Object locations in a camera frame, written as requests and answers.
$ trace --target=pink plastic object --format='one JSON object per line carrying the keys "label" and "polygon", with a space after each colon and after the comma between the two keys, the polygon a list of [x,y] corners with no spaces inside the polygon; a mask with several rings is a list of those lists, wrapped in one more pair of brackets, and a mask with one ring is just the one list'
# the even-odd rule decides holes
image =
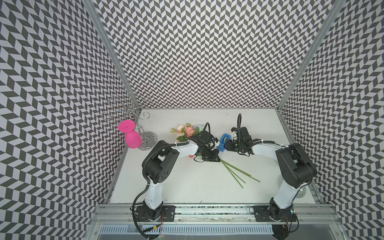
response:
{"label": "pink plastic object", "polygon": [[135,122],[132,120],[124,120],[118,125],[120,132],[130,132],[135,128]]}
{"label": "pink plastic object", "polygon": [[125,134],[125,142],[129,148],[138,148],[143,140],[138,132],[131,131]]}

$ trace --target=blue object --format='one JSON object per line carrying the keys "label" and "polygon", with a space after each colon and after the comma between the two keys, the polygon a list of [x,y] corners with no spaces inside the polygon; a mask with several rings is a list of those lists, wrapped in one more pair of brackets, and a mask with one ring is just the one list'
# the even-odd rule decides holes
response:
{"label": "blue object", "polygon": [[224,152],[225,148],[224,148],[224,144],[226,144],[228,142],[228,140],[231,139],[231,135],[228,135],[226,133],[224,133],[224,135],[221,137],[220,139],[220,145],[217,146],[217,149],[220,151],[220,152]]}

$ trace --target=round metal base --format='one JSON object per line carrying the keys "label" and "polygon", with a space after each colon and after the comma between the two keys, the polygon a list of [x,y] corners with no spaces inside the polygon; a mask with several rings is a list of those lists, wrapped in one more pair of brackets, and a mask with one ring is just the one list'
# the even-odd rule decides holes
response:
{"label": "round metal base", "polygon": [[138,147],[138,149],[146,151],[152,149],[157,143],[157,135],[154,132],[143,132],[141,135],[143,143]]}

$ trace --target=chevron patterned wall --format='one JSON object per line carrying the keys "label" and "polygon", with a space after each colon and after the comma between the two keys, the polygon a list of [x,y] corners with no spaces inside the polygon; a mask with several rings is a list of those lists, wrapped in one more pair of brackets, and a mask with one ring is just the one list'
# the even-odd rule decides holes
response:
{"label": "chevron patterned wall", "polygon": [[350,0],[283,114],[351,239],[384,239],[384,1]]}
{"label": "chevron patterned wall", "polygon": [[81,237],[124,147],[101,113],[127,94],[79,0],[0,1],[0,85],[0,239]]}
{"label": "chevron patterned wall", "polygon": [[94,5],[149,108],[274,107],[334,0]]}

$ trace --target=pink rose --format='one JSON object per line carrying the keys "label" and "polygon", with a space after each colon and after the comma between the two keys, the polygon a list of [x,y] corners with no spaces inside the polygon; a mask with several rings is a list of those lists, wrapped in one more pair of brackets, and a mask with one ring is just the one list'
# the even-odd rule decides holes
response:
{"label": "pink rose", "polygon": [[185,130],[185,132],[187,133],[187,137],[190,137],[192,136],[193,134],[195,134],[195,129],[193,129],[193,127],[187,127],[187,129]]}

